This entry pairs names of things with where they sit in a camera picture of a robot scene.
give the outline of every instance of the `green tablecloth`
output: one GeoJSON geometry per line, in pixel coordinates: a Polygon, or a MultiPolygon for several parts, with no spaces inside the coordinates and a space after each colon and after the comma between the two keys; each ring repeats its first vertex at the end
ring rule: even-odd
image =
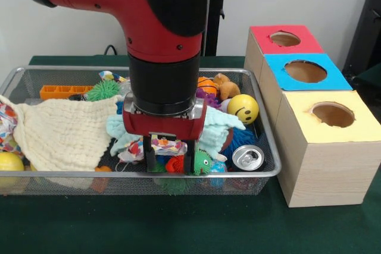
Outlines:
{"type": "MultiPolygon", "coordinates": [[[[126,65],[35,57],[34,65],[126,65]]],[[[203,58],[242,67],[242,57],[203,58]]],[[[2,253],[380,253],[381,172],[362,205],[289,209],[276,178],[258,196],[1,197],[2,253]]]]}

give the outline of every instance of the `wooden box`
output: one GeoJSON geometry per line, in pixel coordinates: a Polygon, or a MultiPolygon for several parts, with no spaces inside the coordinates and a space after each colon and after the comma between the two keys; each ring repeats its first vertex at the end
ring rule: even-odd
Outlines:
{"type": "Polygon", "coordinates": [[[356,91],[284,92],[276,139],[289,207],[360,204],[381,162],[381,126],[356,91]]]}
{"type": "Polygon", "coordinates": [[[252,26],[246,47],[245,69],[260,82],[264,55],[320,54],[324,50],[302,25],[252,26]]]}
{"type": "Polygon", "coordinates": [[[326,54],[265,55],[260,88],[272,128],[282,91],[352,90],[326,54]]]}

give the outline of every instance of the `yellow box lid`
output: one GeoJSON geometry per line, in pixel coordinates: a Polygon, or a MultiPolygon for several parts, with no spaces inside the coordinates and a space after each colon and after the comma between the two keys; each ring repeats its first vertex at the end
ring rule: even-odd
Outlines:
{"type": "Polygon", "coordinates": [[[381,141],[381,125],[355,90],[285,92],[308,143],[381,141]]]}

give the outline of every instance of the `soda can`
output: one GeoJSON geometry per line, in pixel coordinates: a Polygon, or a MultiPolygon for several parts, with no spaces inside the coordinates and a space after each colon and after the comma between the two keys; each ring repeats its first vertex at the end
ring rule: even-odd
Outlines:
{"type": "Polygon", "coordinates": [[[233,153],[235,171],[255,171],[262,166],[263,162],[263,151],[254,145],[243,145],[233,153]]]}

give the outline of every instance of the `black cable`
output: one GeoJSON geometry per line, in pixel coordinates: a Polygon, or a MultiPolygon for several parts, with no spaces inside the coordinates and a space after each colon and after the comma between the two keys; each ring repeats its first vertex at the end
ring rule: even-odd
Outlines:
{"type": "Polygon", "coordinates": [[[118,55],[118,52],[117,52],[116,48],[115,48],[113,45],[108,45],[108,46],[107,46],[104,55],[107,55],[107,53],[108,53],[108,51],[109,51],[110,49],[113,50],[115,56],[118,55]]]}

